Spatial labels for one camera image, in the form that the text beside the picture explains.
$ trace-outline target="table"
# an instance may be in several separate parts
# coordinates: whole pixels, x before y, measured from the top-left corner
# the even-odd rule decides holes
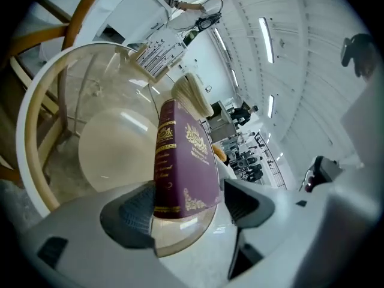
[[[44,168],[50,178],[49,190],[59,203],[152,179],[157,110],[170,97],[173,82],[165,76],[153,88],[148,86],[145,77],[122,62],[116,46],[121,48],[92,43],[69,49],[64,56],[49,61],[32,83],[30,91],[40,87],[38,80],[44,78],[45,72],[60,71],[69,65],[66,105],[71,130],[82,91],[77,134],[52,150]],[[89,71],[85,71],[92,59]],[[46,78],[55,84],[54,76]],[[33,204],[43,201],[33,182],[25,182],[25,186]],[[190,287],[201,283],[218,287],[227,282],[236,231],[222,201],[177,221],[153,218],[151,235],[160,261],[175,276]],[[201,259],[202,253],[208,257]],[[196,276],[191,270],[197,267],[200,272]]]
[[[212,142],[215,143],[236,134],[236,127],[221,101],[214,103],[212,108],[214,115],[207,121],[211,128]]]

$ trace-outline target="ceiling light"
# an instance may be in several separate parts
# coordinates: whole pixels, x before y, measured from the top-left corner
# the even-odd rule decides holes
[[[158,90],[156,90],[154,87],[152,87],[152,89],[153,89],[157,94],[160,95],[160,92],[159,92]]]
[[[129,120],[130,122],[132,122],[133,124],[135,124],[136,126],[138,126],[139,128],[141,128],[142,130],[144,131],[147,131],[148,130],[148,127],[143,125],[141,122],[139,122],[138,120],[134,119],[132,116],[130,116],[129,114],[125,113],[125,112],[121,112],[120,115]]]
[[[224,45],[223,39],[221,38],[221,35],[220,35],[220,33],[218,32],[217,28],[215,28],[215,33],[216,33],[217,38],[218,38],[218,40],[220,41],[220,44],[221,44],[221,46],[223,47],[223,49],[224,49],[224,50],[227,50],[227,49],[226,49],[226,45]]]
[[[268,104],[268,117],[272,118],[272,110],[274,108],[274,102],[275,102],[275,97],[272,95],[269,95],[269,104]]]
[[[271,35],[269,34],[268,24],[264,17],[259,18],[260,27],[263,32],[265,47],[266,47],[266,55],[269,63],[274,62],[274,54],[272,51],[272,40]]]
[[[236,83],[236,86],[239,87],[238,80],[237,80],[237,78],[236,78],[236,74],[235,74],[235,71],[234,71],[234,70],[232,70],[232,76],[233,76],[233,79],[234,79],[234,81],[235,81],[235,83]]]

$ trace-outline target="orange object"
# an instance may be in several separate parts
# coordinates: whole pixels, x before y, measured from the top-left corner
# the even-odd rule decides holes
[[[212,145],[214,153],[219,157],[219,159],[224,162],[227,160],[227,155],[223,152],[223,150],[215,145]]]

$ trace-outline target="person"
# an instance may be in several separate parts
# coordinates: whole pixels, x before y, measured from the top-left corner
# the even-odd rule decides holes
[[[254,139],[254,136],[255,136],[255,132],[253,131],[250,132],[248,135],[240,133],[239,134],[240,143],[248,144]]]
[[[249,150],[252,152],[252,154],[256,153],[257,146],[250,146]]]
[[[230,117],[232,119],[237,119],[238,121],[241,119],[241,118],[244,118],[243,121],[239,121],[238,123],[242,126],[244,126],[247,122],[250,121],[251,119],[251,114],[254,113],[254,112],[257,112],[259,110],[259,108],[257,106],[253,106],[252,108],[250,108],[249,110],[243,108],[243,107],[240,107],[240,108],[236,108],[233,113],[231,113]]]
[[[167,24],[167,27],[179,32],[193,29],[200,18],[217,14],[223,7],[222,0],[205,0],[199,4],[186,3],[179,0],[165,0],[165,2],[171,7],[184,11],[184,13]]]
[[[355,64],[355,75],[369,83],[383,81],[383,62],[372,36],[365,33],[344,40],[341,64],[347,67],[350,60]]]
[[[214,150],[214,154],[217,155],[222,162],[225,163],[227,161],[227,155],[220,147],[217,147],[216,145],[212,144],[212,149]]]
[[[255,182],[255,181],[256,181],[256,177],[255,177],[254,173],[250,173],[250,174],[247,176],[247,181],[248,181],[248,182]]]

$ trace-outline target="white ceiling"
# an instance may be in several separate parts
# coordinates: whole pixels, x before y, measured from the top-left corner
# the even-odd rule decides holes
[[[218,30],[232,56],[239,94],[285,150],[297,176],[317,155],[342,160],[354,148],[341,116],[365,86],[340,64],[345,37],[366,32],[345,0],[224,0]],[[268,21],[275,63],[266,58],[258,18]],[[272,119],[266,117],[275,96]]]

